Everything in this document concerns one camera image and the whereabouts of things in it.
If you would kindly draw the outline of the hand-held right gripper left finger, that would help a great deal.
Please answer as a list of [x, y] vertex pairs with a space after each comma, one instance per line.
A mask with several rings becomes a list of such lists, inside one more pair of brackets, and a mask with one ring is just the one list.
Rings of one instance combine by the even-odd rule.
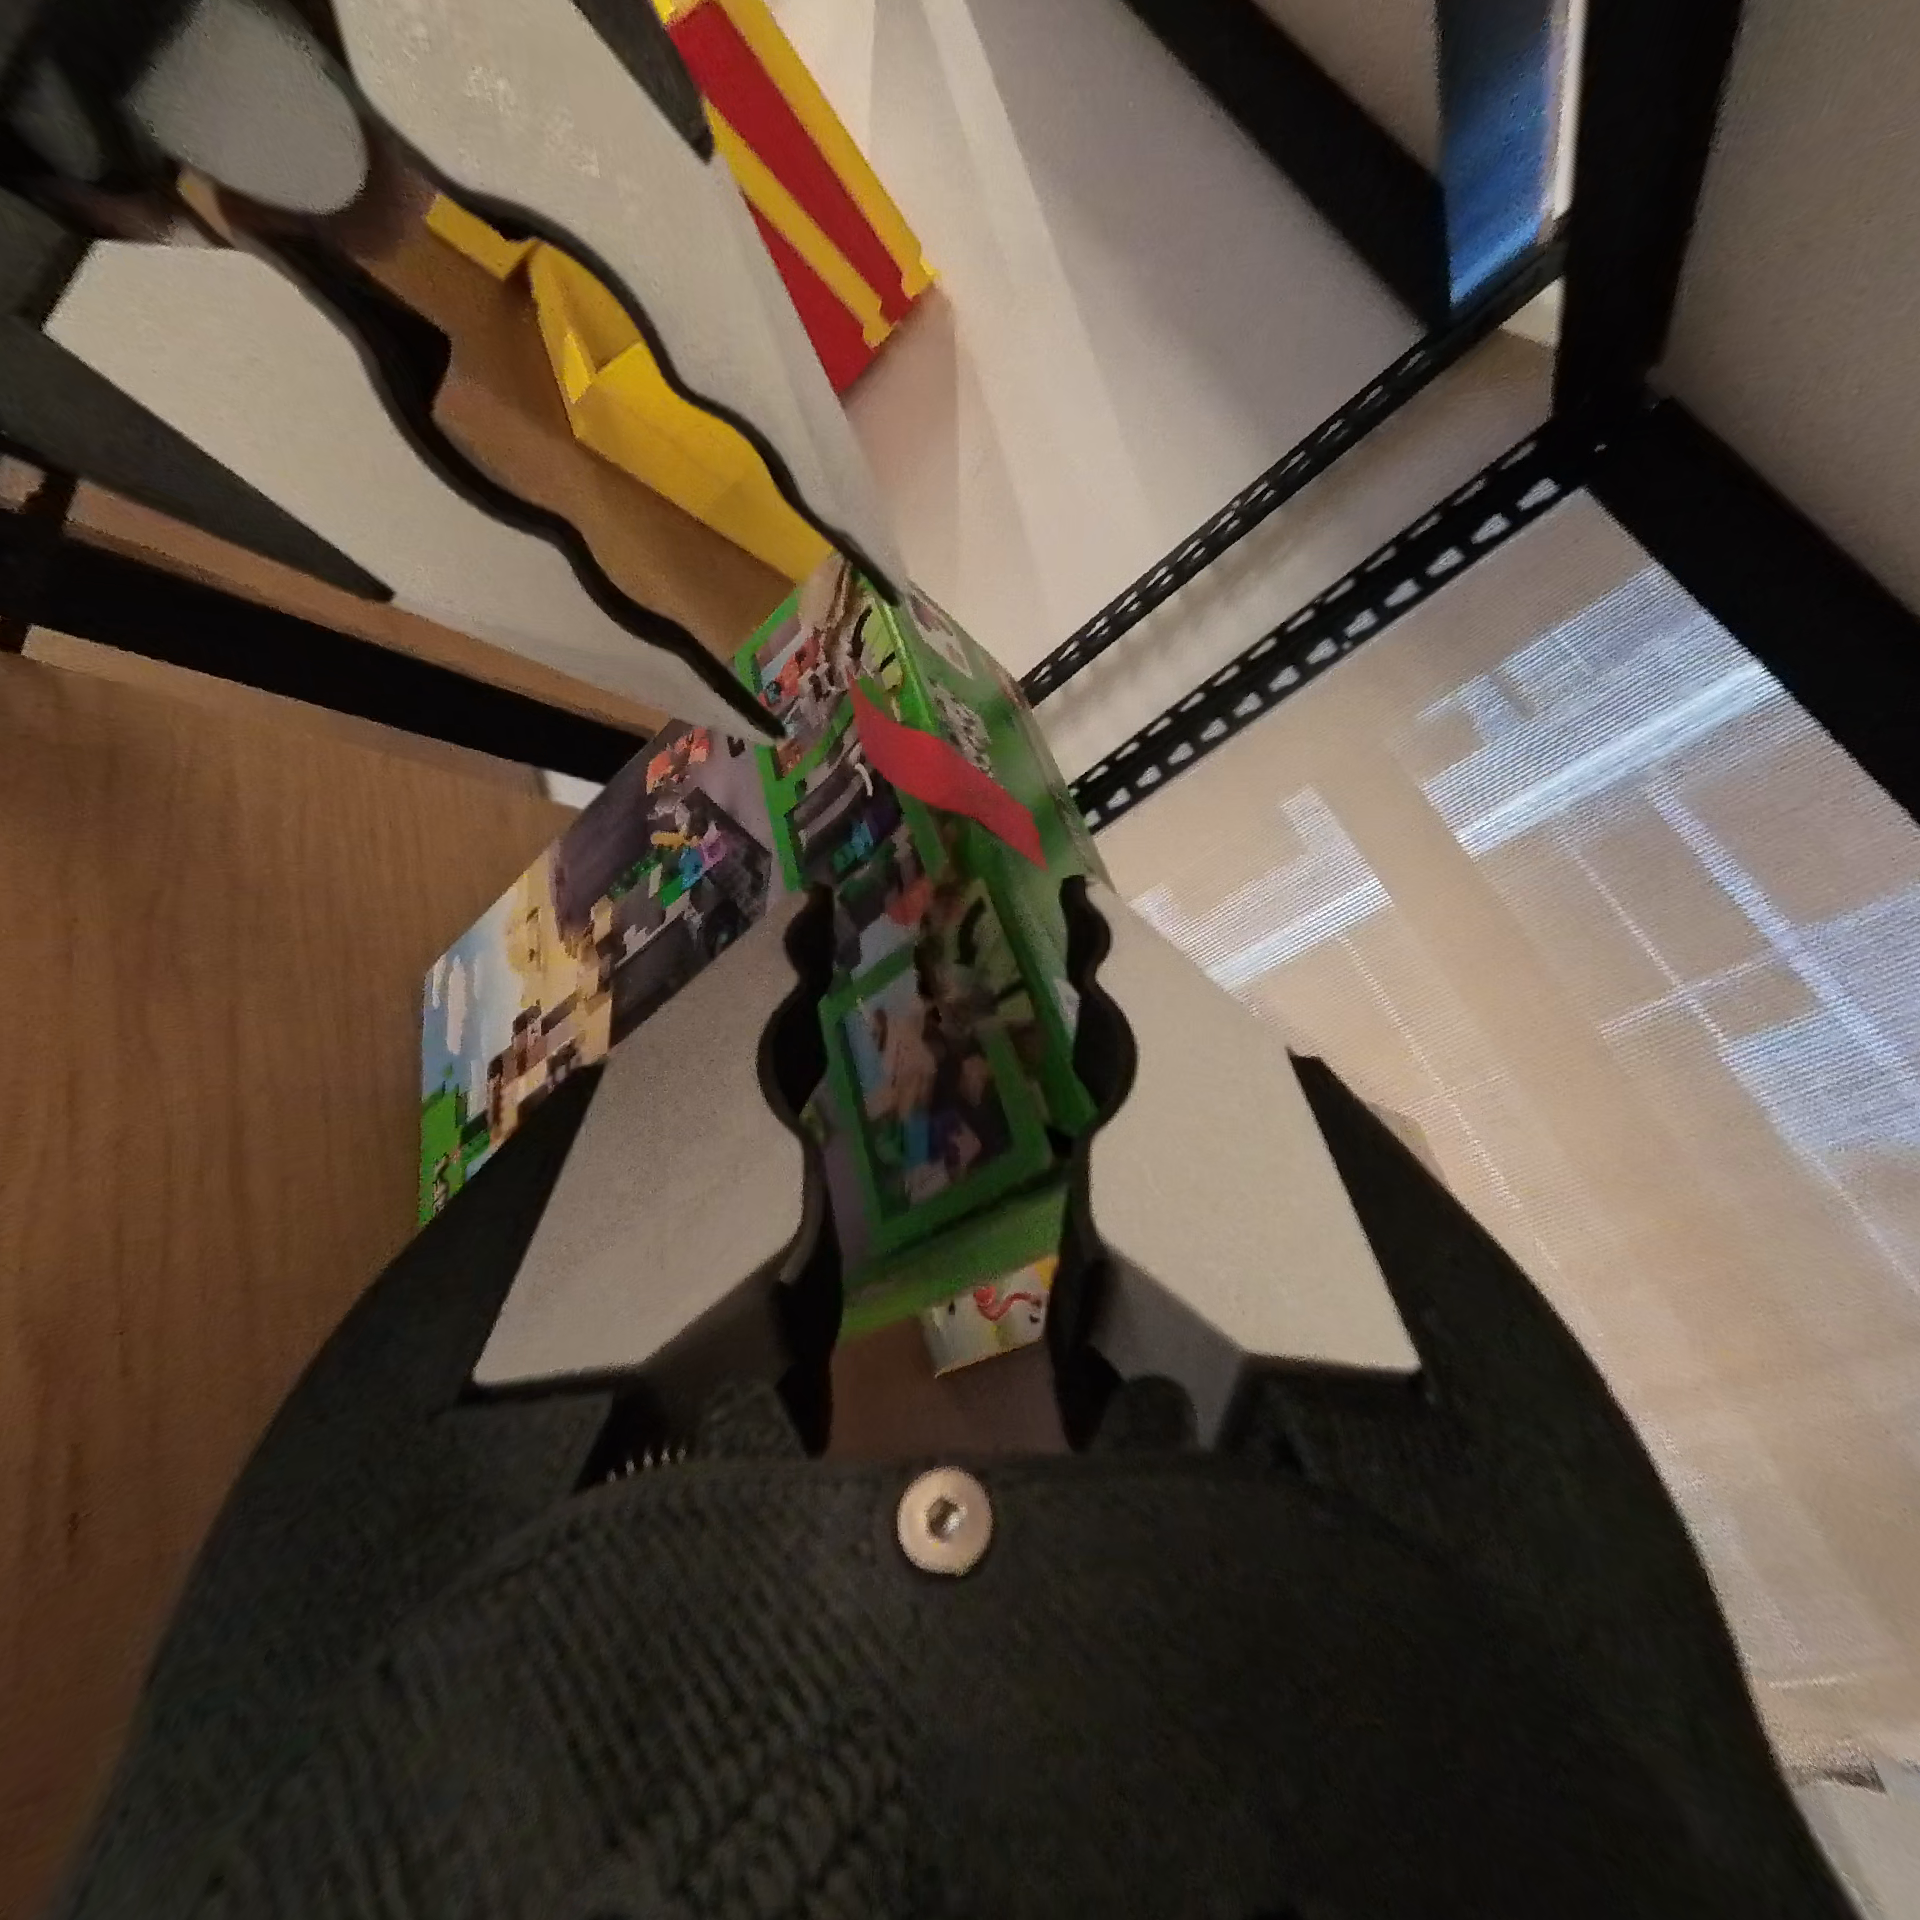
[[632, 1390], [686, 1435], [729, 1382], [831, 1434], [844, 1259], [808, 1101], [827, 1077], [831, 898], [777, 900], [599, 1070], [471, 1386]]

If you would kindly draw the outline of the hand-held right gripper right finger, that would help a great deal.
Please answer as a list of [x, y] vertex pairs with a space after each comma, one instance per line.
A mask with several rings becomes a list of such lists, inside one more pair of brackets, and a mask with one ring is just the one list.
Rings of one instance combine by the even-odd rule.
[[1072, 1070], [1093, 1098], [1061, 1244], [1061, 1420], [1165, 1378], [1200, 1435], [1254, 1382], [1421, 1364], [1280, 1034], [1109, 882], [1062, 884]]

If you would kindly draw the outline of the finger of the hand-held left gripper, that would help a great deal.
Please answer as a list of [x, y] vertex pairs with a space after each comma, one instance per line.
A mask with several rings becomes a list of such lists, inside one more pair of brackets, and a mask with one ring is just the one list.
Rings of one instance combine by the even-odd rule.
[[99, 242], [54, 299], [57, 347], [104, 377], [397, 607], [665, 716], [771, 743], [745, 689], [639, 607], [553, 513], [409, 421], [349, 326], [231, 249]]
[[734, 428], [886, 598], [904, 587], [847, 419], [657, 15], [569, 3], [328, 4], [373, 115], [452, 198], [587, 267], [665, 385]]

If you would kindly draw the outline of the red tape strip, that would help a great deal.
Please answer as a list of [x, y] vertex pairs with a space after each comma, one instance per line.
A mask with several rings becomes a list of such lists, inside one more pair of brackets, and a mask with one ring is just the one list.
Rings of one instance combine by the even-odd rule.
[[875, 703], [864, 682], [851, 685], [847, 700], [859, 748], [893, 789], [977, 825], [1035, 868], [1047, 863], [1031, 807], [991, 772], [974, 766], [951, 741], [893, 717]]

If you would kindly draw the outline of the wooden desk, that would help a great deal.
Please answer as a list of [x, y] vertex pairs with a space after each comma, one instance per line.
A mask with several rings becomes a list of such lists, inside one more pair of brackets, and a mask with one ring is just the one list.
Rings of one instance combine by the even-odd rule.
[[400, 1236], [422, 779], [4, 663], [7, 1915], [1048, 1914], [1061, 1461], [941, 1595], [932, 1444], [473, 1388], [605, 1060]]

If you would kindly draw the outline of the stack of yellow red bins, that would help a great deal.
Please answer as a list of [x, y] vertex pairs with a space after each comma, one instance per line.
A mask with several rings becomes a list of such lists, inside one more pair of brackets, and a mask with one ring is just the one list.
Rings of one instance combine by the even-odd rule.
[[891, 259], [724, 3], [657, 3], [655, 12], [831, 394], [847, 395], [917, 303], [902, 311]]

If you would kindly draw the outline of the yellow plastic bin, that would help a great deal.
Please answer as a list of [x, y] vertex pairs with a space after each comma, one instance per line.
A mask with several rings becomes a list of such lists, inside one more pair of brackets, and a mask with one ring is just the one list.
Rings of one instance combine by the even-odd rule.
[[827, 100], [773, 9], [763, 3], [724, 3], [724, 9], [740, 38], [765, 69], [768, 81], [784, 97], [785, 108], [845, 187], [864, 225], [877, 236], [896, 269], [902, 313], [909, 311], [934, 281], [911, 225], [879, 182], [847, 124]]
[[425, 227], [494, 279], [521, 281], [575, 441], [793, 586], [827, 563], [827, 539], [784, 500], [751, 444], [671, 390], [587, 267], [505, 238], [448, 196], [433, 196]]

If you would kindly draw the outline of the yellow toy box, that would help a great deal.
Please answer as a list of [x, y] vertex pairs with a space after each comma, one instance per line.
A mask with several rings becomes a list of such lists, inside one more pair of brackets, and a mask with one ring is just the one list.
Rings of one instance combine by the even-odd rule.
[[1035, 1347], [1044, 1334], [1055, 1271], [1057, 1258], [1044, 1254], [926, 1307], [919, 1327], [929, 1371], [937, 1378], [953, 1377]]

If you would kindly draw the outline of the black metal shelf rack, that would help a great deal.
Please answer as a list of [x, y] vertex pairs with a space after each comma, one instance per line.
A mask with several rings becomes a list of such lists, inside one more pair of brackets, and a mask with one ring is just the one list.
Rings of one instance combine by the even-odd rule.
[[[1654, 399], [1648, 386], [1707, 157], [1705, 84], [1723, 81], [1735, 46], [1725, 12], [1696, 14], [1692, 28], [1668, 20], [1651, 132], [1625, 127], [1613, 54], [1583, 83], [1582, 103], [1623, 157], [1620, 182], [1502, 289], [1515, 298], [1559, 267], [1574, 330], [1547, 425], [1497, 468], [1592, 491], [1915, 814], [1915, 614], [1679, 399]], [[196, 177], [265, 209], [328, 217], [383, 170], [406, 167], [449, 198], [361, 99], [328, 4], [198, 4], [137, 84], [132, 113], [183, 163], [180, 196]]]

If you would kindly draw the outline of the white shelf board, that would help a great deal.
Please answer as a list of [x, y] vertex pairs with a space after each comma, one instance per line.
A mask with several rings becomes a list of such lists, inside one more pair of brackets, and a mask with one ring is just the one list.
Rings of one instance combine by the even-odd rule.
[[1752, 3], [1659, 381], [1915, 597], [1917, 4]]

